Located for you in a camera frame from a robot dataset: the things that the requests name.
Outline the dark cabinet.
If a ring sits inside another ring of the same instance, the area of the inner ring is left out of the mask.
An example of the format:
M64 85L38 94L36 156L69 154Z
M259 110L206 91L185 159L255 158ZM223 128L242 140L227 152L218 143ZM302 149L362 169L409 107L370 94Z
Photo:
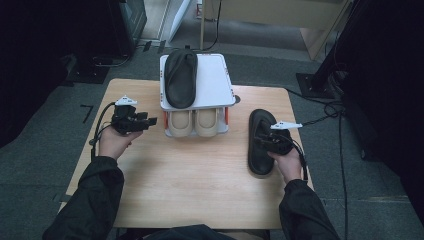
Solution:
M132 56L147 23L144 0L69 0L74 54Z

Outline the person's dark torso clothing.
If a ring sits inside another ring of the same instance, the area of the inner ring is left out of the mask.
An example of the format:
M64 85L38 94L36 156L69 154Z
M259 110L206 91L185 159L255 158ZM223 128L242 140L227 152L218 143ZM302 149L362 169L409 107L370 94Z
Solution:
M128 229L117 240L270 240L268 230L211 229L199 224L173 228Z

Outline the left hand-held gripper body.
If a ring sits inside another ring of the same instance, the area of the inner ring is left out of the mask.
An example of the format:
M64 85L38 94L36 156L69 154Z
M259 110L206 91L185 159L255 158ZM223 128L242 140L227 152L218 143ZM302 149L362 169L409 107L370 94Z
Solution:
M140 132L142 122L136 113L136 100L124 95L115 102L114 113L111 119L112 127L120 134Z

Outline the beige clog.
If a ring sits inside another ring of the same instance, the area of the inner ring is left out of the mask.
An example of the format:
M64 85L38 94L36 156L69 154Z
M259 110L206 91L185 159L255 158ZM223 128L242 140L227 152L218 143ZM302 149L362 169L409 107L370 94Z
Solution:
M168 128L174 137L186 137L192 133L193 117L191 111L174 111L168 115Z
M215 108L196 111L195 131L201 137L213 137L217 134L218 112Z

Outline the black stand base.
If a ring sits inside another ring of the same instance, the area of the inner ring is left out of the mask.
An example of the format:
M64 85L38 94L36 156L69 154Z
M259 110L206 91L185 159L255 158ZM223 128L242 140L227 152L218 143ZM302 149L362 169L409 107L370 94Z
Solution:
M102 84L111 64L111 59L76 56L66 81L70 83Z

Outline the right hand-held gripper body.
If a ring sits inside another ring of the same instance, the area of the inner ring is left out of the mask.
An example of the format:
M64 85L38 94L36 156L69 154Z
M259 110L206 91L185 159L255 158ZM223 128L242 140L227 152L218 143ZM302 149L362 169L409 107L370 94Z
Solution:
M280 155L288 154L292 149L299 153L299 144L292 139L290 129L301 128L302 124L280 121L270 126L270 133L266 136L266 149Z

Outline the person's right hand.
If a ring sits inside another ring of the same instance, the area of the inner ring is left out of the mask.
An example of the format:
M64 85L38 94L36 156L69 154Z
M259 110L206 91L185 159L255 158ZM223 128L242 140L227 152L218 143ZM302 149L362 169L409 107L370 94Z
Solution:
M286 155L280 155L273 152L267 152L267 154L277 162L277 166L286 184L292 180L299 180L302 178L300 156L295 149L292 149Z

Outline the black metal stand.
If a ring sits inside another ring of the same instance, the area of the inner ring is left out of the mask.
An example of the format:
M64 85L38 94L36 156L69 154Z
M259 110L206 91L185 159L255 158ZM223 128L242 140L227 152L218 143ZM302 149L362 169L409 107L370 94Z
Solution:
M312 60L321 60L313 74L297 73L296 79L303 97L332 99L334 93L328 78L342 66L336 62L338 39L352 12L355 0L332 1L334 14L323 30L301 28L300 33Z

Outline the white shoe rack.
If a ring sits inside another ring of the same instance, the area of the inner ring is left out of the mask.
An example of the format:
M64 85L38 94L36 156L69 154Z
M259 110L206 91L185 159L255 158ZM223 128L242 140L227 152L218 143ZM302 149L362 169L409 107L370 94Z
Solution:
M165 90L165 63L169 55L160 57L160 107L164 111L164 128L168 137L174 137L169 130L168 115L177 109L168 103ZM196 77L196 98L187 109L194 111L215 108L217 109L217 134L224 134L229 130L228 108L236 104L230 75L225 58L221 54L197 54L198 68Z

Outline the black slipper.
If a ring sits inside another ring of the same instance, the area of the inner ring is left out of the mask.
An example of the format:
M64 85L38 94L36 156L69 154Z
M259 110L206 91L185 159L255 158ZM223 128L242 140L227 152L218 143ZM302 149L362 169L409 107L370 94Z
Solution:
M270 126L276 123L275 117L267 110L255 109L249 117L249 144L248 144L248 166L252 173L260 176L268 175L274 166L274 159L268 154L267 149L259 148L255 144L256 139L266 140L258 137L260 133L270 133Z
M166 59L164 80L168 103L177 109L190 107L196 98L198 57L191 49L172 52Z

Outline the person's left hand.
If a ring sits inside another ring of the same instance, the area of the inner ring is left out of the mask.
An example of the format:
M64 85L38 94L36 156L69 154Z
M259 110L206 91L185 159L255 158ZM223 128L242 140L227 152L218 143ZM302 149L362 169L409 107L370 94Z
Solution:
M126 135L118 133L113 127L106 127L99 140L99 156L105 156L117 160L132 141L140 137L142 132L132 132Z

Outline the light wooden cabinet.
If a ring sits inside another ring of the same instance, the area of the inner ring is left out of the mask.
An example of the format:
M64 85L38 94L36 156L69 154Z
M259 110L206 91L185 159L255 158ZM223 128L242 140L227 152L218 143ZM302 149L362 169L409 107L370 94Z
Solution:
M282 25L300 29L310 59L316 60L350 5L351 0L202 0L200 47L206 19Z

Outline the white leaning board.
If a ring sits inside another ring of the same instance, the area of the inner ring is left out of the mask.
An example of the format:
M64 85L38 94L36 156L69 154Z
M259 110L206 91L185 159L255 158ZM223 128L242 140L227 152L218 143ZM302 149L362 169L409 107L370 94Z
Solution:
M191 4L191 1L192 0L183 0L180 7L178 8L178 11L176 12L172 25L171 25L171 29L170 29L170 33L168 37L169 42L171 42L174 39L177 31L179 30L179 27L181 26L181 23Z

